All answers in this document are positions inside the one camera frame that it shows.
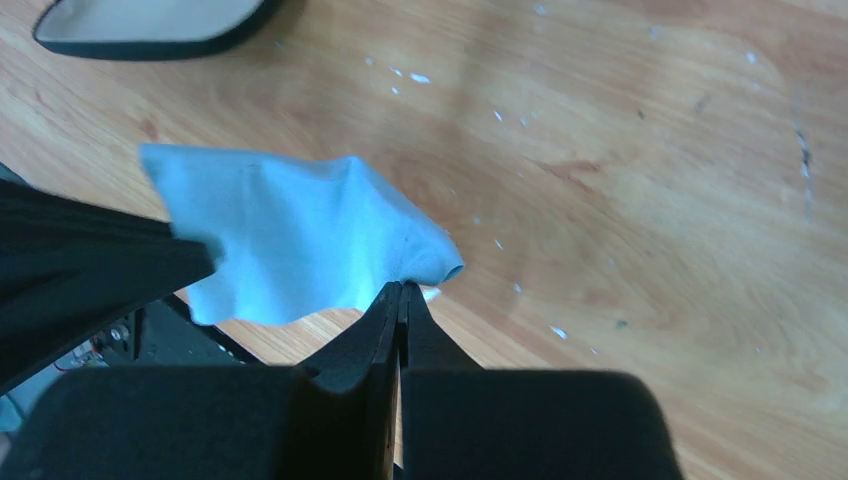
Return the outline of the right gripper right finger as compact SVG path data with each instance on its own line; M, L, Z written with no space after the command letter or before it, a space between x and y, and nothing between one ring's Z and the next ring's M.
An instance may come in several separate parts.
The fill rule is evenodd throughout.
M679 479L663 412L611 370L486 369L402 290L407 479Z

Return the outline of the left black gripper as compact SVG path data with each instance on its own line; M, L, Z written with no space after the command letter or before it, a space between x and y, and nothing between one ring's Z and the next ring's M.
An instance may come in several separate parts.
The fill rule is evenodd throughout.
M215 271L161 221L1 183L1 389Z

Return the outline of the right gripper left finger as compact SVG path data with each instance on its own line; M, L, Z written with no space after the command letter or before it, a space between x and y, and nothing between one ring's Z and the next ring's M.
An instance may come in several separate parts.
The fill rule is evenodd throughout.
M5 479L391 479L398 318L385 285L292 366L83 369L37 402Z

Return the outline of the light blue cleaning cloth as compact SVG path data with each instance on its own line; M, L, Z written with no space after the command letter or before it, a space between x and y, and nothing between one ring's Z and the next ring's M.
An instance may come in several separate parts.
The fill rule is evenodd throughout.
M145 144L139 159L174 234L214 260L187 289L197 324L365 310L388 282L436 287L463 269L447 232L360 158Z

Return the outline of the black sunglasses case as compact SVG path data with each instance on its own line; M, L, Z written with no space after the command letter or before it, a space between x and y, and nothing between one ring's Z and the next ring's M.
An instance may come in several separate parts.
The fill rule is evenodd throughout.
M50 52L109 61L176 61L226 52L261 30L280 1L53 2L33 27Z

